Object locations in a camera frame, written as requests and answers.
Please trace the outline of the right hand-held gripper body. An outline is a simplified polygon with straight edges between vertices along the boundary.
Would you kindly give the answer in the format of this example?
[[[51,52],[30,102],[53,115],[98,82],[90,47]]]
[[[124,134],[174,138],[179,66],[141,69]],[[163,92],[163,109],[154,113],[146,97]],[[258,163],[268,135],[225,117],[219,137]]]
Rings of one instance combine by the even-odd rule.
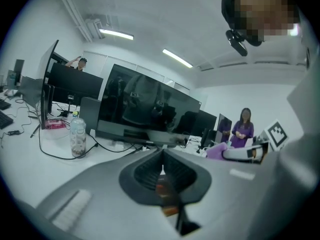
[[[280,151],[288,140],[289,136],[280,124],[280,121],[276,119],[269,126],[264,128],[259,135],[253,138],[253,144],[262,145],[264,143],[268,143],[271,150],[276,152]]]

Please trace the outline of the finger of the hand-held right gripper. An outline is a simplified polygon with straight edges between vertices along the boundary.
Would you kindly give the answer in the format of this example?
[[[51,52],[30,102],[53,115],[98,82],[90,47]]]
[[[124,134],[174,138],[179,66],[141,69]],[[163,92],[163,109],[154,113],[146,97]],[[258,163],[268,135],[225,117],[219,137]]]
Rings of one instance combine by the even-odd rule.
[[[261,163],[268,153],[268,149],[268,143],[242,148],[230,148],[222,152],[222,157],[229,161]]]

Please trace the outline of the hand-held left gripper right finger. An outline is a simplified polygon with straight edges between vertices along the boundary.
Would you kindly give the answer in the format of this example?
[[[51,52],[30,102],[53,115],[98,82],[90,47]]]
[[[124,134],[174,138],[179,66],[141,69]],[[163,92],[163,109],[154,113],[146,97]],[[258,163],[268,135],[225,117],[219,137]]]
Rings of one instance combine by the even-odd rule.
[[[318,149],[286,147],[260,165],[166,150],[197,178],[181,193],[185,240],[306,238],[303,217],[318,187]]]

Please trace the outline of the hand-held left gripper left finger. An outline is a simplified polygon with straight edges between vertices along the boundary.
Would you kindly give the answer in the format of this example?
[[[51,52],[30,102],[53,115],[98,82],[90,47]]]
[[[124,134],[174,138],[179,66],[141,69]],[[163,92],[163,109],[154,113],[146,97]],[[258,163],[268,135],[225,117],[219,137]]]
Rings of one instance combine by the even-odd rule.
[[[36,210],[75,240],[180,240],[156,193],[162,168],[160,149],[102,162],[55,189]]]

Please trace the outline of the person's light shirt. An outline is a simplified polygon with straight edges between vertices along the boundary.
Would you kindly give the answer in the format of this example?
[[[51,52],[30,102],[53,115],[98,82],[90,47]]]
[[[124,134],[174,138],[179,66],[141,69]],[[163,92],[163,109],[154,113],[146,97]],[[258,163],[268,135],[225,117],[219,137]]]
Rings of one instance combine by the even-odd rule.
[[[301,43],[306,51],[306,72],[287,100],[301,125],[300,139],[320,151],[320,41],[302,9],[299,12]]]

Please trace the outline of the grey-backed monitor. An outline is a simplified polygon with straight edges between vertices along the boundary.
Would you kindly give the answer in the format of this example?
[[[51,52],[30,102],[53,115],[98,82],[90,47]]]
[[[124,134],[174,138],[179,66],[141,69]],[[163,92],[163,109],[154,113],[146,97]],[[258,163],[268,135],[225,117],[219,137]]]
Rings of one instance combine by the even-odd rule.
[[[84,120],[85,132],[96,130],[99,120],[101,101],[91,97],[83,97],[80,102],[79,117]]]

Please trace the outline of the pink box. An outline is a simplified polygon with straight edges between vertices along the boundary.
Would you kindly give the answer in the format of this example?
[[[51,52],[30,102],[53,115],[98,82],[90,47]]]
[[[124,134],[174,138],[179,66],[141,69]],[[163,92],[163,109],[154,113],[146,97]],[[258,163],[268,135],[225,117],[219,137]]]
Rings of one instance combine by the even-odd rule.
[[[57,130],[66,128],[66,123],[62,119],[48,119],[45,121],[46,130]]]

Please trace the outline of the large curved black monitor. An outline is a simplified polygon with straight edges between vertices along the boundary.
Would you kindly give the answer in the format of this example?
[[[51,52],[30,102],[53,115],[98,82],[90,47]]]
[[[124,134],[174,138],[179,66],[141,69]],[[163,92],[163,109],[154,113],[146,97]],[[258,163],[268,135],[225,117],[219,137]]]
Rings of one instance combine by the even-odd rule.
[[[201,103],[156,79],[114,64],[102,95],[98,137],[128,143],[183,146]]]

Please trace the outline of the ceiling light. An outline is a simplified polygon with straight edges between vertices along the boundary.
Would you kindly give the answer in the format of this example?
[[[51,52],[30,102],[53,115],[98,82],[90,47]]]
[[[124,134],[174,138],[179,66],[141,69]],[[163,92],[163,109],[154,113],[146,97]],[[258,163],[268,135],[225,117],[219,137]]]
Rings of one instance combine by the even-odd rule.
[[[180,62],[181,64],[183,64],[184,66],[186,66],[189,69],[191,69],[193,67],[193,65],[191,65],[189,62],[185,61],[184,59],[182,59],[181,57],[177,56],[176,54],[172,53],[171,51],[169,51],[167,49],[163,49],[162,52],[164,54],[166,54],[167,56],[173,58],[174,60]]]
[[[134,36],[127,34],[127,33],[122,33],[122,32],[118,32],[118,31],[114,31],[114,30],[101,29],[101,28],[99,29],[99,31],[100,31],[100,33],[103,33],[106,35],[112,35],[112,36],[132,40],[132,41],[134,40]]]

